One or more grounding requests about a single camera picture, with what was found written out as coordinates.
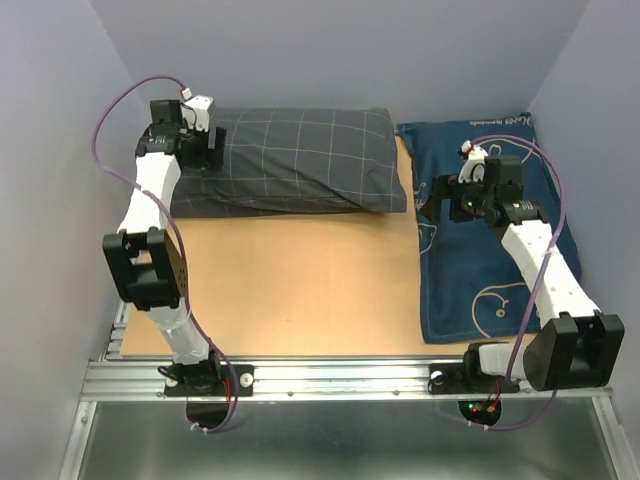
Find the grey checked pillowcase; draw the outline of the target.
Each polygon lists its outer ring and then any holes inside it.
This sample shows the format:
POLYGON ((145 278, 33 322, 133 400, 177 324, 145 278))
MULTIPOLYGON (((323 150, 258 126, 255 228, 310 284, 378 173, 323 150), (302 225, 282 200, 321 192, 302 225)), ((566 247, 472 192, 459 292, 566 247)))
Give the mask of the grey checked pillowcase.
POLYGON ((175 218, 403 213, 395 129, 388 110, 224 108, 220 171, 185 168, 175 218))

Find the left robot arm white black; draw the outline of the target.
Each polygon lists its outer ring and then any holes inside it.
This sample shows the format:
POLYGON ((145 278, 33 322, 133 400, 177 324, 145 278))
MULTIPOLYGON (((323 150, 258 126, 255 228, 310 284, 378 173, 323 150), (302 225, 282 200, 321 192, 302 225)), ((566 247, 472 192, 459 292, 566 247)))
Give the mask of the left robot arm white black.
POLYGON ((120 298, 146 313, 171 348, 171 364, 159 370, 168 396, 211 395, 222 385, 219 358, 186 304, 187 264, 165 213, 183 168, 222 165, 226 131, 210 126, 213 109, 213 99, 201 95, 151 102, 127 212, 102 241, 120 298))

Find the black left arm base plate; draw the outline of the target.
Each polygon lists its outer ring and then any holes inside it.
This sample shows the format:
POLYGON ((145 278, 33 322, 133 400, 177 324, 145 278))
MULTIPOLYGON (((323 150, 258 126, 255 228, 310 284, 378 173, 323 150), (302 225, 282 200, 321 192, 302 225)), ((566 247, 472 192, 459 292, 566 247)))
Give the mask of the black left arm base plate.
POLYGON ((169 377, 165 377, 164 395, 170 398, 187 397, 222 397, 227 396, 229 388, 232 395, 250 397, 253 395, 254 366, 247 364, 235 365, 234 370, 238 377, 237 388, 233 385, 233 379, 229 367, 222 365, 218 373, 203 373, 202 375, 179 376, 177 366, 160 367, 160 372, 167 371, 169 377))

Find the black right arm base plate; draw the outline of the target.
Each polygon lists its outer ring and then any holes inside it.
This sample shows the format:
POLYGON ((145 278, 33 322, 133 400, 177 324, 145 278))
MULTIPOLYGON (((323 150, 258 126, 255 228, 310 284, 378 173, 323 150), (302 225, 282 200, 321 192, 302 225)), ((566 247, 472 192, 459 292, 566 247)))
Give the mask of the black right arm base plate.
POLYGON ((427 391, 432 395, 489 395, 519 393, 517 384, 499 376, 471 373, 462 362, 436 362, 430 366, 427 391))

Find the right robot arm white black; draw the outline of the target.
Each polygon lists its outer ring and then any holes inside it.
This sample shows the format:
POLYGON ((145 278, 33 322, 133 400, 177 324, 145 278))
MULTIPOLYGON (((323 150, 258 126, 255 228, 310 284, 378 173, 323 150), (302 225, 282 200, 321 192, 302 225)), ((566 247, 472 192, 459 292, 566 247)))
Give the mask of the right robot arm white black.
POLYGON ((530 297, 524 316, 537 313, 540 330, 525 343, 475 343, 460 366, 463 384, 482 390, 495 378, 537 391, 598 388, 609 383, 625 329, 585 293, 556 243, 541 205, 524 197, 523 165, 515 156, 469 156, 456 175, 434 179, 421 209, 439 221, 443 201, 455 223, 483 220, 510 255, 530 297))

